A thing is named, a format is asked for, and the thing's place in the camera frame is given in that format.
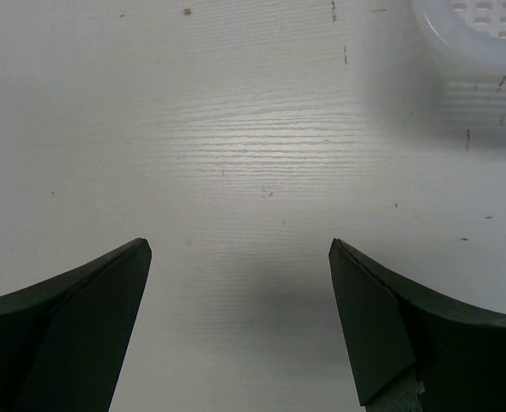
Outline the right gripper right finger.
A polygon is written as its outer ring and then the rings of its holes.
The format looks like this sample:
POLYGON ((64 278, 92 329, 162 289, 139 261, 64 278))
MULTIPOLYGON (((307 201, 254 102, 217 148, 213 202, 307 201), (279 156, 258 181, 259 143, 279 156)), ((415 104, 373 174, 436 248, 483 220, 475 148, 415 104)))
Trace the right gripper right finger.
POLYGON ((328 258, 366 410, 506 411, 506 314, 440 294, 340 239, 328 258))

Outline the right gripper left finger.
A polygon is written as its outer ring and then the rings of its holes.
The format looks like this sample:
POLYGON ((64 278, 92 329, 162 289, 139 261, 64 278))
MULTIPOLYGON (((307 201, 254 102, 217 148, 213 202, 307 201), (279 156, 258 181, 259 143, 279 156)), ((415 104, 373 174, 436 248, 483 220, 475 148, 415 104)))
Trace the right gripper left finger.
POLYGON ((107 411, 152 251, 134 239, 0 296, 0 411, 107 411))

